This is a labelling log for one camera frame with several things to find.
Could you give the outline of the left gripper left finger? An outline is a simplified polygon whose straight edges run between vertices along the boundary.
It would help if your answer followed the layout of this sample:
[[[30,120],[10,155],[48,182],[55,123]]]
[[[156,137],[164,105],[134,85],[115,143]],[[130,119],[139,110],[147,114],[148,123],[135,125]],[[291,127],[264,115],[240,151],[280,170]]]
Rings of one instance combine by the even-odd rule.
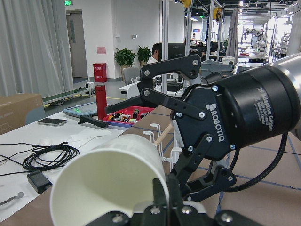
[[[152,180],[153,187],[153,207],[155,210],[165,210],[169,212],[169,198],[165,194],[163,186],[158,178]]]

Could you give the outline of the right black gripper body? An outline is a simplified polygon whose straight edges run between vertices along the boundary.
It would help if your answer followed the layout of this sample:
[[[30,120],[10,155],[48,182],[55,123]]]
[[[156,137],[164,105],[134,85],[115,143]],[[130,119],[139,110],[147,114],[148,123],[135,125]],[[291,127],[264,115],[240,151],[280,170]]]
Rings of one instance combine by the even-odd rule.
[[[197,120],[174,116],[179,146],[198,145],[205,134],[214,138],[205,155],[219,160],[242,148],[289,132],[300,125],[300,71],[283,65],[260,66],[212,85],[194,85],[183,101],[205,110]]]

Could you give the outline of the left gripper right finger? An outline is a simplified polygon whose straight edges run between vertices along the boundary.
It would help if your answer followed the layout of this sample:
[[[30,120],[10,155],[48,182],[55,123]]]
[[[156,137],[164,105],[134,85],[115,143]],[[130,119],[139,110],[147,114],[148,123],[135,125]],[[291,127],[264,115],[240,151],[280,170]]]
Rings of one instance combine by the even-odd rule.
[[[181,210],[184,204],[179,181],[174,174],[168,174],[166,175],[166,183],[169,191],[168,211]]]

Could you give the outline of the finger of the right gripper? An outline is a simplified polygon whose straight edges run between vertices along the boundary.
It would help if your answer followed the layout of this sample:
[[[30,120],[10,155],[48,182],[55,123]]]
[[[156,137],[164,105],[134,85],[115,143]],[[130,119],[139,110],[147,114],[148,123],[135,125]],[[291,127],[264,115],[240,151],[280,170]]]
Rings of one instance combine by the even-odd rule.
[[[203,120],[206,116],[205,110],[153,90],[152,81],[153,77],[157,75],[172,72],[178,73],[185,80],[193,80],[198,76],[200,63],[198,55],[189,55],[144,65],[140,71],[140,83],[137,85],[140,95],[136,97],[136,100],[140,104],[147,101],[165,106],[197,120]]]
[[[213,144],[213,135],[207,133],[198,145],[183,148],[170,172],[177,179],[177,188],[185,201],[200,202],[237,182],[236,176],[228,168],[216,162],[211,162],[207,171],[199,170],[200,163]]]

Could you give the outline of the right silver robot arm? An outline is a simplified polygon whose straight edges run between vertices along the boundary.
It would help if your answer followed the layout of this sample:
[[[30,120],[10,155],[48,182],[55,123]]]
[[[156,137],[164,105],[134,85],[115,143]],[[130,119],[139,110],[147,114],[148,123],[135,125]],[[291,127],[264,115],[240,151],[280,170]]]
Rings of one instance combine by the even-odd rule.
[[[294,54],[228,78],[207,78],[191,84],[180,99],[155,91],[153,77],[177,72],[194,81],[198,55],[144,65],[138,85],[142,99],[171,109],[182,153],[171,174],[183,199],[199,202],[220,191],[237,192],[257,184],[281,160],[289,131],[301,126],[301,56]],[[232,169],[211,166],[194,181],[191,174],[203,159],[218,161],[229,152],[282,135],[273,162],[254,179],[237,186]]]

